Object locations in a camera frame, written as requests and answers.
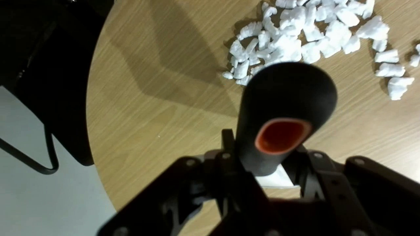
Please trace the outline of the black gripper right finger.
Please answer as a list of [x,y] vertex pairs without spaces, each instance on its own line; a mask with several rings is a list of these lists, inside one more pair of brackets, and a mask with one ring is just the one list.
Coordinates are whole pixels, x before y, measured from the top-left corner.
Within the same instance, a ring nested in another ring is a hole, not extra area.
[[344,164],[298,148],[284,161],[301,198],[286,204],[293,236],[420,236],[420,183],[365,156]]

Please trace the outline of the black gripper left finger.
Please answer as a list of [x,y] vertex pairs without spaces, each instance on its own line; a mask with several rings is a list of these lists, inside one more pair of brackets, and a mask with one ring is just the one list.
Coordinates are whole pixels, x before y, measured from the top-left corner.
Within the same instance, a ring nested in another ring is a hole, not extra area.
[[264,191],[234,154],[234,132],[222,131],[222,148],[202,158],[184,156],[121,208],[97,236],[177,236],[206,200],[222,220],[211,236],[264,236],[272,229]]

